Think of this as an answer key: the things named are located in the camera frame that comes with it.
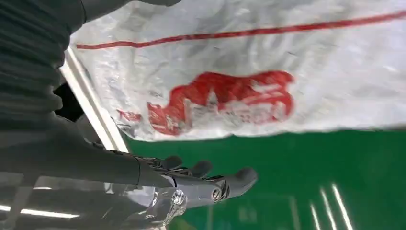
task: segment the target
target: woven plastic bag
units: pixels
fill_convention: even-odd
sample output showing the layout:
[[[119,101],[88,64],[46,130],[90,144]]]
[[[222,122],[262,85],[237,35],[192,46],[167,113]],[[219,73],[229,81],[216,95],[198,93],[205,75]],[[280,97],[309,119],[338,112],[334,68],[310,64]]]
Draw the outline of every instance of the woven plastic bag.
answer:
[[[72,42],[138,140],[406,123],[406,0],[131,2]]]

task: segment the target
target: white metal frame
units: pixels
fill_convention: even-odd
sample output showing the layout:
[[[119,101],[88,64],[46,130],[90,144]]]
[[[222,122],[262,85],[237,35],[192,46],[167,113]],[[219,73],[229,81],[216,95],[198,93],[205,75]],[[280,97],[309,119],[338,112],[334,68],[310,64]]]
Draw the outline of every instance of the white metal frame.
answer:
[[[104,147],[108,150],[128,152],[117,126],[107,110],[102,108],[95,89],[72,48],[67,49],[65,56],[61,72]]]

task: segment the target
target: screw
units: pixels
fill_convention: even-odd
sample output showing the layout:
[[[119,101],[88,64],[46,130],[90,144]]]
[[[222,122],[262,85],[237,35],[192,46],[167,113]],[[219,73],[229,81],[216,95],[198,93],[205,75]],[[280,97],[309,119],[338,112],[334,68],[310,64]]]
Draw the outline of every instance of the screw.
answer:
[[[172,196],[172,202],[176,205],[181,205],[185,200],[186,196],[182,190],[178,189],[174,192]]]
[[[220,194],[221,194],[220,189],[218,188],[214,189],[212,193],[212,200],[214,202],[217,202],[220,199]]]

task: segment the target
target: green floor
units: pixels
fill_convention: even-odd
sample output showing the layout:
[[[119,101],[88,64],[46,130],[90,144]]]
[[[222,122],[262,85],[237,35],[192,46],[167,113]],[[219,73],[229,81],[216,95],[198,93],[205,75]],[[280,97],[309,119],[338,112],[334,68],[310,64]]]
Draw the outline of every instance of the green floor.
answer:
[[[402,131],[283,134],[196,142],[130,142],[134,153],[210,160],[214,174],[254,167],[245,196],[186,211],[170,230],[405,230]]]

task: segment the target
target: red line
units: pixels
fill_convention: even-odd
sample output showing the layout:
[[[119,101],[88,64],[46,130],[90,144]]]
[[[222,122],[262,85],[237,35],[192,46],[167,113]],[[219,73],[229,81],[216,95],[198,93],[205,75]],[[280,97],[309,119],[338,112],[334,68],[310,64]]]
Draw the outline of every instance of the red line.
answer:
[[[274,28],[263,28],[263,29],[253,29],[245,31],[235,31],[235,32],[222,32],[215,34],[191,34],[191,35],[180,35],[174,37],[167,37],[158,39],[152,42],[127,42],[118,41],[111,43],[104,43],[98,45],[76,45],[78,49],[105,49],[116,46],[131,46],[134,48],[142,48],[146,46],[153,46],[162,43],[178,42],[178,41],[191,41],[191,40],[203,40],[203,39],[217,39],[217,38],[231,38],[231,37],[243,37],[243,36],[253,36],[253,35],[271,35],[271,34],[283,34],[287,32],[298,32],[298,31],[311,31],[311,30],[324,30],[324,29],[334,29],[342,28],[348,26],[358,26],[367,25],[373,23],[381,23],[385,21],[391,21],[395,19],[400,19],[406,17],[406,11],[399,11],[397,13],[383,14],[373,17],[358,18],[352,20],[343,20],[337,22],[328,23],[312,23],[303,25],[292,25],[284,27],[274,27]]]

